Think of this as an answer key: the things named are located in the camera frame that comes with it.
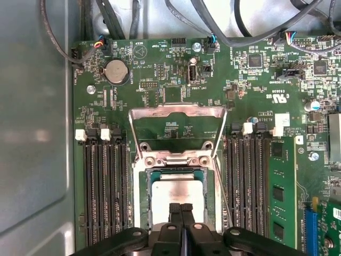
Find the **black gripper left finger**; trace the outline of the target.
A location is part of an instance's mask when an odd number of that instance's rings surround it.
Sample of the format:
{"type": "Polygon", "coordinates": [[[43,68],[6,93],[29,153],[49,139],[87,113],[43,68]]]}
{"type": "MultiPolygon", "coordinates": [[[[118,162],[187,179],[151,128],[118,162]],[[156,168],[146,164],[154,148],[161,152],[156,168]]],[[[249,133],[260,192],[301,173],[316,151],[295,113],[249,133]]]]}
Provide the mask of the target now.
{"type": "Polygon", "coordinates": [[[170,203],[169,221],[159,231],[128,228],[77,255],[180,255],[182,247],[182,211],[179,203],[170,203]]]}

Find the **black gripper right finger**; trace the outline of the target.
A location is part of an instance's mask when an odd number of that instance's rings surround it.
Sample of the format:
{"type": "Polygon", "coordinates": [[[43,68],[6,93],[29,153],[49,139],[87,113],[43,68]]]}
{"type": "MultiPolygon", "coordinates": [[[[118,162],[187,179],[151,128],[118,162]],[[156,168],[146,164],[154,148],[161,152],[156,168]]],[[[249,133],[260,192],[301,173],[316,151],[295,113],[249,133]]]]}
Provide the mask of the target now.
{"type": "Polygon", "coordinates": [[[303,255],[304,253],[262,235],[232,227],[218,234],[204,223],[195,222],[192,204],[181,204],[182,219],[192,255],[303,255]]]}

